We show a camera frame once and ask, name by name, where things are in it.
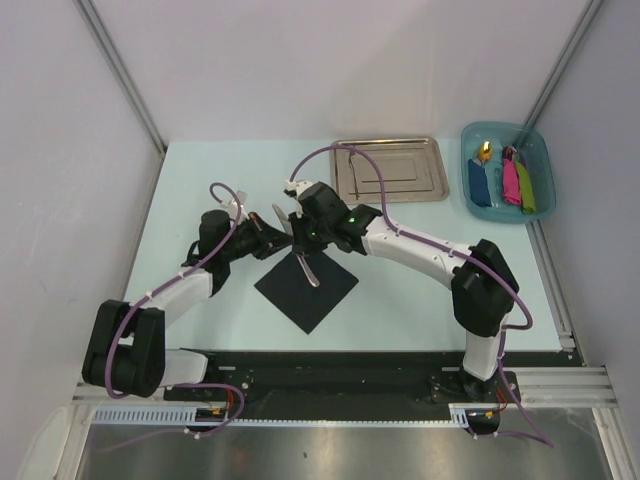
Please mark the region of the silver table knife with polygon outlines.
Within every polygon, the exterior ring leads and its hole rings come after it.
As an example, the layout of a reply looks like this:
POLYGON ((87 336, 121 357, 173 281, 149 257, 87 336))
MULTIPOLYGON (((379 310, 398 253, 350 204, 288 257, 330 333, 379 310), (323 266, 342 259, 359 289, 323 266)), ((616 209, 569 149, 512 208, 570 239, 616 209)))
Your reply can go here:
MULTIPOLYGON (((293 230, 291 227, 291 223, 288 219, 287 214, 275 203, 272 204, 272 208, 278 218, 278 220, 281 223, 281 226, 283 228, 283 230, 285 231, 286 234, 288 234, 289 236, 293 235, 293 230)), ((306 260, 299 254, 296 254, 296 259, 302 269, 302 271, 304 272, 304 275, 307 279, 307 281, 309 282, 309 284, 313 287, 313 288, 318 288, 320 286, 320 282, 318 280, 318 278, 315 276, 315 274, 312 272, 311 268, 309 267, 308 263, 306 262, 306 260)))

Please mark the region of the black paper napkin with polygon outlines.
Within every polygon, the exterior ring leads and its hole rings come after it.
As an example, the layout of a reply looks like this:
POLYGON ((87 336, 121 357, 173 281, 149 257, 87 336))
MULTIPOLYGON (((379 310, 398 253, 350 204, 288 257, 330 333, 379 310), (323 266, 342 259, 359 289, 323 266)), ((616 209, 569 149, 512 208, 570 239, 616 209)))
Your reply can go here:
POLYGON ((254 287, 304 333, 310 334, 359 280, 324 253, 307 259, 319 281, 312 286, 297 258, 286 255, 254 287))

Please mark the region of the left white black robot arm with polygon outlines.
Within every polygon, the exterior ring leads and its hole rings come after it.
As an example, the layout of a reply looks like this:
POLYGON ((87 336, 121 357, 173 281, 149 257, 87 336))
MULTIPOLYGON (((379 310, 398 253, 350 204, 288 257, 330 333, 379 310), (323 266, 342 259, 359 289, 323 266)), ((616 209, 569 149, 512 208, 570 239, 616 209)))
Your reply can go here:
POLYGON ((292 245, 287 216, 274 208, 282 227, 254 212, 234 222, 224 210, 201 216, 199 238, 192 243, 178 274, 135 304, 103 302, 96 314, 82 366, 85 383, 110 387, 120 398, 148 398, 161 387, 186 385, 197 398, 214 397, 220 374, 204 353, 166 347, 166 328, 191 308, 218 293, 230 264, 248 255, 264 260, 292 245))

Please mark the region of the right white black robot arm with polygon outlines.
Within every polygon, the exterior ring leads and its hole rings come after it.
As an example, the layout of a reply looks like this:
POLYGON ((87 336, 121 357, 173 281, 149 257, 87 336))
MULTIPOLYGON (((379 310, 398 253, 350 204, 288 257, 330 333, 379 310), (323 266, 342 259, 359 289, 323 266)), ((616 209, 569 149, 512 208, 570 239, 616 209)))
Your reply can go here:
POLYGON ((349 208, 323 182, 288 181, 284 193, 296 201, 285 221, 294 254, 309 256, 333 244, 347 254, 399 263, 447 287, 454 318, 466 332, 460 389, 473 401, 496 391, 501 328, 519 286, 494 243, 452 244, 407 229, 368 205, 349 208))

